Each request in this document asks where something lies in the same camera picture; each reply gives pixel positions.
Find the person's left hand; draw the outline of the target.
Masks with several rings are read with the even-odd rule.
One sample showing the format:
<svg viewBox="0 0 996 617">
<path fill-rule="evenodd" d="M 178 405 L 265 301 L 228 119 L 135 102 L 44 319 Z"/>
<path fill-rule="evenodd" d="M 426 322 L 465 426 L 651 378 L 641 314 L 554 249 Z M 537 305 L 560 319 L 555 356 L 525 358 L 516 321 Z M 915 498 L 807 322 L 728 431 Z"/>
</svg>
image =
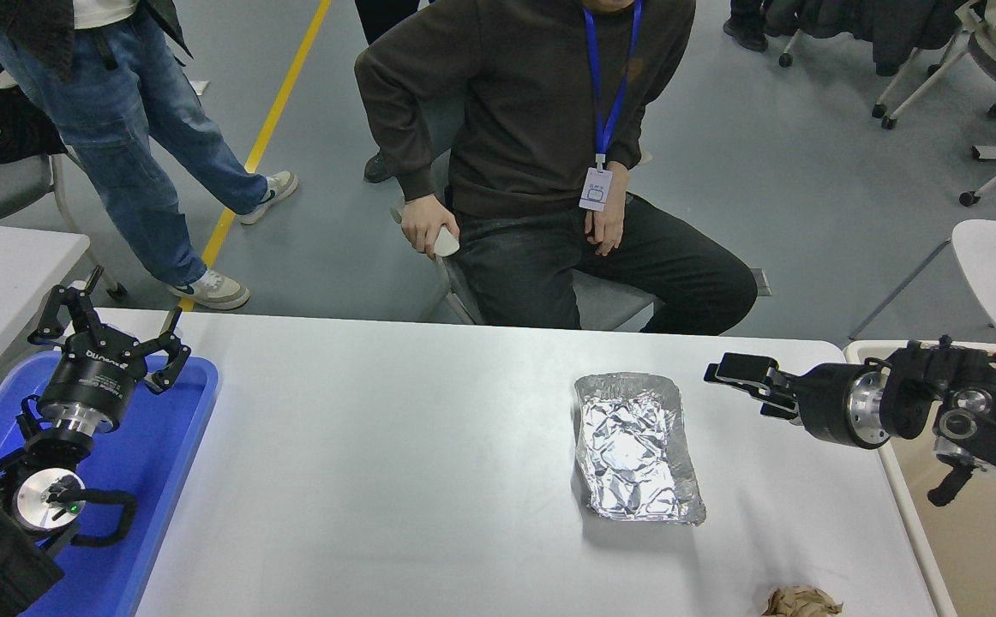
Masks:
<svg viewBox="0 0 996 617">
<path fill-rule="evenodd" d="M 625 199 L 630 183 L 630 171 L 624 164 L 608 161 L 605 167 L 612 173 L 608 198 L 602 211 L 585 212 L 584 233 L 597 256 L 605 257 L 618 249 L 622 242 Z"/>
</svg>

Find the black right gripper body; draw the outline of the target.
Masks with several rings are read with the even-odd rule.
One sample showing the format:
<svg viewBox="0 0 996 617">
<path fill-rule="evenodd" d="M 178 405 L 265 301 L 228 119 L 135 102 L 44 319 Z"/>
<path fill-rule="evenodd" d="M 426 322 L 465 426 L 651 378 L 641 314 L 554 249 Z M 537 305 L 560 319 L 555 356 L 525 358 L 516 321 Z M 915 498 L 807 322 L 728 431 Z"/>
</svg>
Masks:
<svg viewBox="0 0 996 617">
<path fill-rule="evenodd" d="M 812 437 L 859 446 L 849 419 L 849 395 L 859 375 L 854 364 L 823 363 L 795 380 L 797 411 Z"/>
</svg>

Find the person's right hand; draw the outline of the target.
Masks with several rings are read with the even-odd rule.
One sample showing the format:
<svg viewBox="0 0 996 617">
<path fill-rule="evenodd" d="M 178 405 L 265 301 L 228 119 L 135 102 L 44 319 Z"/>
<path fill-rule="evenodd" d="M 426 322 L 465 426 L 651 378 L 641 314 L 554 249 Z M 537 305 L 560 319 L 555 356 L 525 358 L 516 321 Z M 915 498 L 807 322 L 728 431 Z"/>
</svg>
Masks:
<svg viewBox="0 0 996 617">
<path fill-rule="evenodd" d="M 436 257 L 436 243 L 442 230 L 448 231 L 455 241 L 460 235 L 458 221 L 435 193 L 405 201 L 400 227 L 413 249 L 430 259 Z"/>
</svg>

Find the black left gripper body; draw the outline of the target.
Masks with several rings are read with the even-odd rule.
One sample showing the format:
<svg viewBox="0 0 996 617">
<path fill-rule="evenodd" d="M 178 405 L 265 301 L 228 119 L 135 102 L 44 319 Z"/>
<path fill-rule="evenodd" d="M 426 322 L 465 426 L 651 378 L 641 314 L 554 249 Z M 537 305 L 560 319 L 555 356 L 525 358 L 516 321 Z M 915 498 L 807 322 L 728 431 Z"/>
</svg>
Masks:
<svg viewBox="0 0 996 617">
<path fill-rule="evenodd" d="M 145 378 L 144 356 L 125 355 L 138 340 L 127 333 L 106 331 L 102 344 L 90 332 L 72 333 L 37 402 L 40 416 L 56 421 L 67 409 L 98 411 L 99 425 L 121 426 L 138 381 Z"/>
</svg>

